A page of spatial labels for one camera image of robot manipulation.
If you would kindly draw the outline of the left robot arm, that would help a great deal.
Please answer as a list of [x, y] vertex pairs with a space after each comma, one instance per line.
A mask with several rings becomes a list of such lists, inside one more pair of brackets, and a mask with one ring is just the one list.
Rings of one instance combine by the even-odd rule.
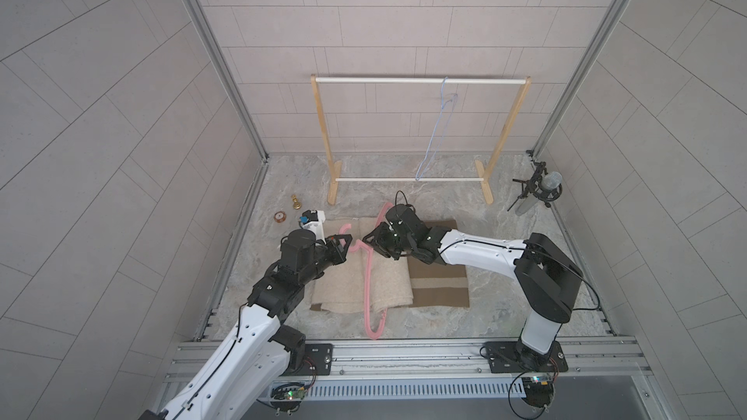
[[235, 328], [193, 379], [158, 412], [142, 419], [240, 419], [293, 364], [303, 363], [305, 336], [283, 327], [305, 296], [305, 285], [343, 264], [353, 238], [319, 238], [295, 229], [280, 244], [280, 259], [239, 309]]

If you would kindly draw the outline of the small copper round disc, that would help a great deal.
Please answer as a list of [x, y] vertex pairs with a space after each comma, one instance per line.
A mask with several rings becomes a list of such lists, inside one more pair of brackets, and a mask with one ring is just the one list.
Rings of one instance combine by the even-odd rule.
[[281, 224], [285, 222], [287, 219], [287, 214], [284, 211], [278, 211], [274, 214], [274, 221], [276, 223]]

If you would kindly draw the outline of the right circuit board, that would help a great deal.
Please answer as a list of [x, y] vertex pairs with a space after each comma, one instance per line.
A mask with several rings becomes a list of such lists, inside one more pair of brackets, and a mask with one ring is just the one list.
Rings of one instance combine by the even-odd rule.
[[531, 408], [545, 410], [554, 400], [554, 383], [550, 377], [529, 376], [521, 379], [523, 402]]

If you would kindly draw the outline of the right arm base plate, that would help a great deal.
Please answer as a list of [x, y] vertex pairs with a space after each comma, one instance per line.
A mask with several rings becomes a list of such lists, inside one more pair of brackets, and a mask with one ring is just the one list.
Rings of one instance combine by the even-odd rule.
[[567, 373], [568, 363], [555, 340], [547, 354], [540, 354], [517, 341], [487, 341], [480, 355], [492, 373]]

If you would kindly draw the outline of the left circuit board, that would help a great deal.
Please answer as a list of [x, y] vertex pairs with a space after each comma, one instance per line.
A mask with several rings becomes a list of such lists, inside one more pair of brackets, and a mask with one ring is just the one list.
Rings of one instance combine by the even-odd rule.
[[274, 387], [270, 398], [274, 402], [301, 402], [307, 396], [309, 387], [305, 383], [290, 382]]

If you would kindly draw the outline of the circuit board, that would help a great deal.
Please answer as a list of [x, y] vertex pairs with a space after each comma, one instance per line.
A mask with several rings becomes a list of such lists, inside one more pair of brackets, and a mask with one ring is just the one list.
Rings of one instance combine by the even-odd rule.
[[274, 387], [270, 398], [274, 402], [301, 402], [307, 396], [309, 387], [305, 383], [290, 382]]
[[529, 376], [521, 379], [523, 402], [531, 408], [545, 410], [554, 400], [554, 383], [550, 377]]

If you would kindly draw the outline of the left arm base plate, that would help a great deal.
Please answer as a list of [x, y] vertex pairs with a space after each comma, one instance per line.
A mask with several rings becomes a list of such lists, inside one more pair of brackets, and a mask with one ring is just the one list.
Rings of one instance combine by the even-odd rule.
[[290, 362], [284, 376], [327, 376], [331, 373], [335, 346], [330, 343], [305, 344], [290, 352]]

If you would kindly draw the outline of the beige wool scarf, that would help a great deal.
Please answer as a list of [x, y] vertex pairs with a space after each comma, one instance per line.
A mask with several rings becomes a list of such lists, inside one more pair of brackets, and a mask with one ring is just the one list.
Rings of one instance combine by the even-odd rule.
[[340, 314], [363, 312], [368, 264], [372, 266], [371, 312], [412, 305], [414, 293], [407, 261], [387, 259], [377, 253], [373, 253], [373, 258], [369, 260], [368, 252], [361, 249], [350, 250], [343, 264], [331, 266], [322, 278], [314, 282], [310, 308]]

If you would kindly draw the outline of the pink plastic hanger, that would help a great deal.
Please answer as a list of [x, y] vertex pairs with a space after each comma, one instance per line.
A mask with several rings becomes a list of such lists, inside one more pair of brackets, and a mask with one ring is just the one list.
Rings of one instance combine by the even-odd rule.
[[383, 275], [387, 260], [372, 252], [362, 238], [350, 245], [344, 263], [342, 296], [338, 309], [344, 314], [361, 313], [366, 336], [383, 336], [389, 309], [395, 307], [393, 286]]

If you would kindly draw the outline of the wooden clothes rack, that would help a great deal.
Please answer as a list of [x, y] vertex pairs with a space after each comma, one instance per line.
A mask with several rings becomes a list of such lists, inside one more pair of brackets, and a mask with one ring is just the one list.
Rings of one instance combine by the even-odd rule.
[[[459, 106], [462, 104], [462, 92], [465, 89], [474, 89], [475, 87], [509, 87], [515, 93], [513, 102], [510, 105], [510, 109], [505, 119], [503, 120], [503, 126], [499, 130], [498, 139], [492, 143], [491, 153], [488, 159], [485, 161], [473, 161], [468, 167], [468, 172], [462, 176], [451, 176], [445, 177], [436, 175], [436, 160], [432, 165], [431, 169], [427, 174], [420, 180], [416, 181], [416, 169], [420, 161], [424, 157], [426, 147], [433, 130], [434, 122], [436, 122], [437, 116], [440, 111], [440, 87], [445, 76], [441, 77], [383, 77], [383, 76], [317, 76], [312, 75], [310, 77], [311, 91], [313, 94], [314, 107], [316, 116], [319, 122], [319, 128], [321, 133], [322, 144], [324, 147], [324, 158], [327, 163], [327, 172], [330, 177], [330, 184], [328, 192], [326, 194], [327, 203], [334, 205], [338, 202], [338, 189], [341, 184], [344, 183], [414, 183], [414, 182], [425, 182], [425, 183], [446, 183], [446, 184], [461, 184], [461, 183], [474, 183], [478, 186], [482, 192], [482, 197], [488, 205], [494, 202], [494, 193], [490, 187], [490, 181], [499, 157], [504, 152], [506, 145], [509, 141], [509, 135], [514, 128], [514, 125], [519, 118], [519, 110], [523, 107], [525, 99], [527, 98], [530, 87], [532, 86], [532, 79], [529, 76], [519, 78], [469, 78], [469, 77], [449, 77], [449, 82], [445, 87], [446, 93], [457, 93], [458, 100], [454, 105], [454, 113], [449, 123], [450, 128], [456, 127], [456, 114], [459, 112]], [[369, 122], [353, 121], [350, 122], [347, 127], [350, 128], [353, 133], [353, 138], [362, 138], [364, 136], [370, 136], [373, 140], [381, 138], [385, 141], [393, 141], [399, 143], [404, 140], [406, 135], [414, 136], [416, 143], [412, 145], [412, 149], [416, 150], [419, 155], [414, 170], [409, 174], [391, 174], [389, 176], [381, 175], [375, 177], [369, 175], [367, 177], [359, 175], [357, 177], [349, 177], [344, 173], [344, 165], [339, 161], [334, 153], [332, 147], [332, 140], [329, 130], [329, 118], [325, 113], [325, 106], [323, 104], [323, 91], [325, 89], [332, 89], [334, 86], [351, 85], [353, 87], [362, 87], [366, 91], [368, 97], [375, 97], [375, 101], [378, 103], [383, 102], [383, 93], [387, 89], [392, 91], [419, 91], [423, 89], [426, 92], [426, 110], [422, 113], [426, 117], [426, 122], [416, 122], [413, 126], [405, 128], [400, 125], [399, 116], [394, 111], [388, 112], [379, 110], [377, 114], [383, 117], [383, 133], [375, 134], [373, 125]], [[438, 155], [447, 153], [447, 133], [442, 144], [441, 150]]]

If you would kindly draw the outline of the aluminium mounting rail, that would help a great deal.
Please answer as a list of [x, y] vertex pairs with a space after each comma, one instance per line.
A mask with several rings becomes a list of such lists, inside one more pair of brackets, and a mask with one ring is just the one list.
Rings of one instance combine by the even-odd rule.
[[[323, 358], [318, 379], [375, 377], [488, 376], [487, 340], [387, 339], [331, 340], [332, 354]], [[554, 359], [568, 367], [567, 375], [636, 375], [651, 373], [642, 348], [633, 336], [571, 336], [558, 338]]]

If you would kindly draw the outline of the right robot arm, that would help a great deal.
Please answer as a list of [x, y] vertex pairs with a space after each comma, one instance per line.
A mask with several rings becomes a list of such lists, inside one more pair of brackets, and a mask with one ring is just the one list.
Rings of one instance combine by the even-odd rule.
[[514, 359], [531, 371], [550, 363], [556, 336], [570, 322], [586, 283], [579, 266], [542, 233], [505, 240], [429, 227], [408, 204], [389, 208], [363, 242], [387, 259], [408, 256], [424, 264], [472, 266], [515, 280], [531, 311], [515, 344]]

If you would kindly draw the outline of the brown plaid scarf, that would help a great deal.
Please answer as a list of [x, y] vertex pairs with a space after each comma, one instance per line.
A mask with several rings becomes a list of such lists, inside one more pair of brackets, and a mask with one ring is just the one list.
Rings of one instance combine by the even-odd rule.
[[412, 304], [410, 307], [469, 308], [470, 293], [465, 266], [424, 264], [408, 257]]

